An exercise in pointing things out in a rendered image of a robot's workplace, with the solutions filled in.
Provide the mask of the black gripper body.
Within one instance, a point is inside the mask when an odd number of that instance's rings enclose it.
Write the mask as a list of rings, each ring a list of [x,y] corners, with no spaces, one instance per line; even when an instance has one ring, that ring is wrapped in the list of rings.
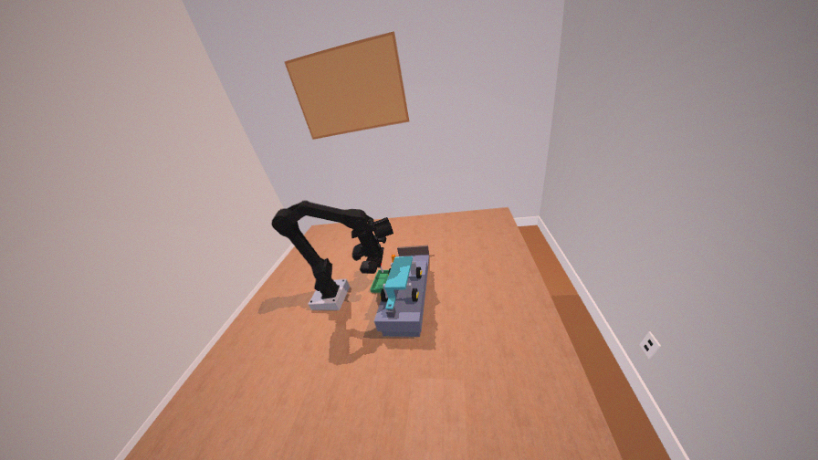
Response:
[[[362,264],[360,266],[360,271],[361,271],[362,274],[374,274],[374,273],[376,273],[376,270],[377,270],[377,267],[378,267],[378,264],[377,264],[378,255],[379,255],[379,252],[380,252],[380,249],[381,249],[381,244],[379,244],[379,242],[383,242],[385,244],[386,239],[387,239],[386,236],[382,237],[382,238],[378,238],[377,236],[374,235],[374,237],[375,237],[375,240],[371,245],[369,245],[369,246],[361,245],[360,246],[360,248],[364,249],[364,251],[368,255],[367,260],[362,261]]]

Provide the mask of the grey sloped ramp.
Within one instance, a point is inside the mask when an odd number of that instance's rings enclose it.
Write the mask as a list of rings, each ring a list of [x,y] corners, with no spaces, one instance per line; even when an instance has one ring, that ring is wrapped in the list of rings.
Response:
[[[400,246],[397,247],[399,256],[412,256],[416,267],[421,267],[422,277],[409,273],[407,283],[419,292],[418,300],[407,298],[404,290],[394,290],[395,302],[393,309],[385,309],[387,301],[380,301],[374,325],[383,336],[420,337],[422,332],[425,291],[429,265],[429,249],[427,246]]]

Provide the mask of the blue-topped wheeled trolley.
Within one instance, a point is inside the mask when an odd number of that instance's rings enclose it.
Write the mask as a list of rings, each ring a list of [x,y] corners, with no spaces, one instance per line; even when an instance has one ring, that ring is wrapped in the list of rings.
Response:
[[[383,284],[380,299],[387,301],[385,309],[393,309],[396,300],[394,290],[404,290],[407,298],[412,298],[412,301],[418,300],[419,292],[417,288],[412,288],[411,283],[407,283],[409,273],[416,275],[416,278],[422,277],[421,267],[416,267],[416,263],[412,262],[412,256],[395,257],[391,268],[389,268],[388,278],[386,284]],[[391,305],[390,307],[388,307]]]

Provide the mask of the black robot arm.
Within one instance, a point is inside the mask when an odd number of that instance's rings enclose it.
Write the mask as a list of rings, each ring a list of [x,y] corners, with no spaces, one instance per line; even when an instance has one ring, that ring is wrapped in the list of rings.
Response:
[[[352,259],[358,261],[362,256],[368,257],[364,249],[360,246],[371,245],[375,237],[382,238],[393,234],[393,229],[388,217],[373,221],[360,209],[339,209],[323,204],[315,204],[308,200],[303,200],[293,204],[288,208],[281,208],[275,214],[272,225],[281,235],[287,237],[301,255],[309,262],[312,274],[315,277],[315,289],[321,293],[321,298],[335,298],[340,285],[331,278],[332,263],[328,258],[320,258],[307,238],[299,230],[298,220],[304,216],[312,216],[338,222],[351,228],[351,238],[358,237],[360,244],[352,250]],[[367,224],[368,222],[368,224]]]

